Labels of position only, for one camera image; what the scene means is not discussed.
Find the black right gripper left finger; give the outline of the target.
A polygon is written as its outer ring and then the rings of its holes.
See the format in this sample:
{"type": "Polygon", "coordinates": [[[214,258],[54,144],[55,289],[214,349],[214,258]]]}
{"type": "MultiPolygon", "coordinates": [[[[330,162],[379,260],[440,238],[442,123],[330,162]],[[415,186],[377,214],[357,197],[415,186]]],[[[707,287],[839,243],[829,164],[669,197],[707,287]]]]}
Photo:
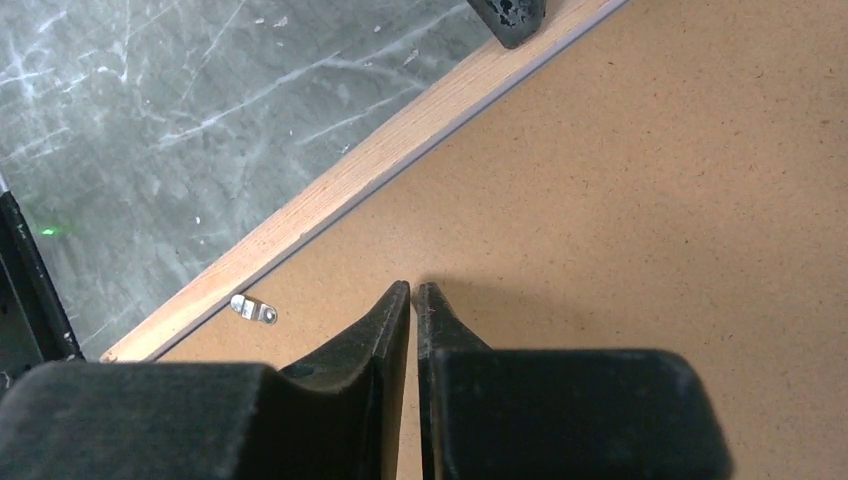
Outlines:
{"type": "Polygon", "coordinates": [[[49,363],[1,403],[5,479],[392,479],[410,287],[282,369],[49,363]]]}

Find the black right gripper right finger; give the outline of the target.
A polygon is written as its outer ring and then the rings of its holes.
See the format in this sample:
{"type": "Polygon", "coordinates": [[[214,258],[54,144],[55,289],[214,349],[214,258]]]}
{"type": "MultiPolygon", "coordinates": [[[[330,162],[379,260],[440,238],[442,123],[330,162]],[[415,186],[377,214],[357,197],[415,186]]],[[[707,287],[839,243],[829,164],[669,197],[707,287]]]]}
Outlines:
{"type": "Polygon", "coordinates": [[[709,396],[656,349],[504,350],[435,283],[415,300],[427,479],[727,479],[709,396]]]}

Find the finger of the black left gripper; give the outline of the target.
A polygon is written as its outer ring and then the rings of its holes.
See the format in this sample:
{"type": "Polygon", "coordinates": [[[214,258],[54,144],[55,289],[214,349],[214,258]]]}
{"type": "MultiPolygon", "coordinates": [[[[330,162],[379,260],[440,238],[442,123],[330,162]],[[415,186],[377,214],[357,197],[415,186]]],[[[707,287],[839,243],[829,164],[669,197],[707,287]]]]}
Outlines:
{"type": "Polygon", "coordinates": [[[546,0],[467,0],[496,40],[506,49],[516,49],[542,26],[546,0]]]}

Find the white wooden picture frame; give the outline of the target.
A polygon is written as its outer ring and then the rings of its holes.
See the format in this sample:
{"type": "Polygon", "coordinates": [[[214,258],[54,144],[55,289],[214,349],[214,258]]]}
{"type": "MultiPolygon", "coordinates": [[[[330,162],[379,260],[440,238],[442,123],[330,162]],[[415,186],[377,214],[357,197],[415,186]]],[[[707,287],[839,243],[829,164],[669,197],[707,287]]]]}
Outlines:
{"type": "Polygon", "coordinates": [[[101,361],[160,358],[370,194],[624,6],[559,1],[513,50],[489,40],[172,296],[101,361]]]}

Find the brown backing board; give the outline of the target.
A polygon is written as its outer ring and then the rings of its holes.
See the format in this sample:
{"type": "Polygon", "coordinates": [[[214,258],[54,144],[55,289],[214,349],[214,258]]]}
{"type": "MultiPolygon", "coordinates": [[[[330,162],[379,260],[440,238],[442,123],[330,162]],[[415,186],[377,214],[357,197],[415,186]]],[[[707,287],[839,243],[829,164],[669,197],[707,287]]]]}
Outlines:
{"type": "Polygon", "coordinates": [[[494,347],[675,351],[736,478],[845,478],[846,3],[629,2],[168,359],[285,366],[396,280],[494,347]]]}

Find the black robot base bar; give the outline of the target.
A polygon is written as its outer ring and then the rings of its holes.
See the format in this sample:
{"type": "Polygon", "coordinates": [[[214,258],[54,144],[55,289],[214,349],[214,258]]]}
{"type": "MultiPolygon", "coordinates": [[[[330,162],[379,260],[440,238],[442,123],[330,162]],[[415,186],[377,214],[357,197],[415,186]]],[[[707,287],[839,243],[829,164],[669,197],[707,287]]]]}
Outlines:
{"type": "Polygon", "coordinates": [[[1,193],[1,393],[48,362],[85,359],[13,193],[1,193]]]}

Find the metal turn clip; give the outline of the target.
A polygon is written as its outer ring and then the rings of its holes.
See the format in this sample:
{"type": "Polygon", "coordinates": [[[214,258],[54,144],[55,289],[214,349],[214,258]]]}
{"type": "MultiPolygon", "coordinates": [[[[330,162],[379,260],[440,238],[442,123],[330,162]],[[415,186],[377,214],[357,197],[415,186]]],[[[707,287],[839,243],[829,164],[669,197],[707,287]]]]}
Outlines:
{"type": "Polygon", "coordinates": [[[229,305],[235,313],[246,320],[274,324],[278,318],[274,307],[244,294],[233,295],[229,305]]]}

